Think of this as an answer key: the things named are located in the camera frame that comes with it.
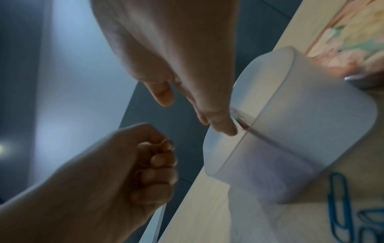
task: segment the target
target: desk surface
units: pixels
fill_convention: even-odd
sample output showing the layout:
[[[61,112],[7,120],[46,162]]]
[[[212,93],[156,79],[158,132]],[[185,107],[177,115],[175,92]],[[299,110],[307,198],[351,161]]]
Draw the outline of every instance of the desk surface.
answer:
[[[305,52],[345,1],[304,0],[275,48],[292,45]],[[384,93],[370,93],[384,114]],[[348,178],[354,211],[384,205],[383,142],[384,118],[379,115],[370,135],[332,168]],[[159,242],[333,242],[325,196],[329,173],[293,204],[266,205],[208,178],[203,168]]]

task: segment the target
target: gray floor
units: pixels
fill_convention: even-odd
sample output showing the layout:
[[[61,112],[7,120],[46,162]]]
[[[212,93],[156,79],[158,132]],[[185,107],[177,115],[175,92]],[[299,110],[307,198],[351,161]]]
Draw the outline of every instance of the gray floor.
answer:
[[[272,51],[302,0],[243,0],[238,24],[236,76],[257,56]],[[208,127],[201,125],[192,106],[180,94],[169,108],[160,107],[143,84],[138,84],[121,127],[149,122],[173,140],[180,181],[167,205],[160,235],[175,214],[203,166],[202,144]],[[145,227],[127,242],[137,243]]]

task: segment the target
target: white plastic container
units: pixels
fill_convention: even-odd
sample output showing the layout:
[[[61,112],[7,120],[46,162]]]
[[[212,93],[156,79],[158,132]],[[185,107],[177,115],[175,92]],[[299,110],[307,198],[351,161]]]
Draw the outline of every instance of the white plastic container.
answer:
[[[253,60],[235,83],[231,107],[250,129],[235,122],[239,133],[229,137],[209,128],[205,171],[270,203],[293,199],[377,117],[370,96],[293,47]]]

